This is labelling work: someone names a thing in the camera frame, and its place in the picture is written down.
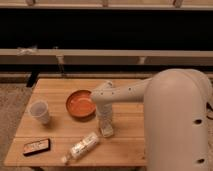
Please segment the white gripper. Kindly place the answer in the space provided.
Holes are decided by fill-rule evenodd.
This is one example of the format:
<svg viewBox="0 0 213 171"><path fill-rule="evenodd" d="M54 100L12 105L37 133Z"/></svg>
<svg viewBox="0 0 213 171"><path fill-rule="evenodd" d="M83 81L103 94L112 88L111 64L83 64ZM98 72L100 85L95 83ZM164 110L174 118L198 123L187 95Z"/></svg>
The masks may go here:
<svg viewBox="0 0 213 171"><path fill-rule="evenodd" d="M111 104L98 104L96 107L96 115L100 122L108 124L109 132L113 132L112 116L113 110ZM105 134L105 125L99 124L99 129L102 134Z"/></svg>

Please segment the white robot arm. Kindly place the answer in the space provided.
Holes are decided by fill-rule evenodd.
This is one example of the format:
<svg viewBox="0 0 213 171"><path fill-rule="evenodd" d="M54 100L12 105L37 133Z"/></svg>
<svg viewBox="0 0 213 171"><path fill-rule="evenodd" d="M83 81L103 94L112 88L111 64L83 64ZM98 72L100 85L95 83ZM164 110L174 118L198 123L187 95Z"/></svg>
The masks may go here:
<svg viewBox="0 0 213 171"><path fill-rule="evenodd" d="M213 85L195 69L168 69L138 82L94 89L97 113L116 102L144 104L147 171L209 171L207 106Z"/></svg>

